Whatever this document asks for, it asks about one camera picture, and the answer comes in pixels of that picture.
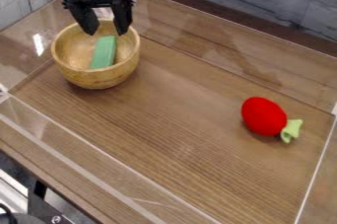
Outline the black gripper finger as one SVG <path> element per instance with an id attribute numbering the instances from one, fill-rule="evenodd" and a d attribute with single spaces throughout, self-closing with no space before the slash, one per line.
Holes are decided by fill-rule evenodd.
<path id="1" fill-rule="evenodd" d="M 112 11 L 115 15 L 115 27 L 121 36 L 128 32 L 129 26 L 133 22 L 132 4 L 124 0 L 115 0 L 112 3 Z"/>
<path id="2" fill-rule="evenodd" d="M 83 31 L 88 35 L 93 36 L 100 26 L 93 10 L 85 5 L 80 4 L 71 5 L 68 7 L 68 10 L 75 20 L 77 21 Z"/>

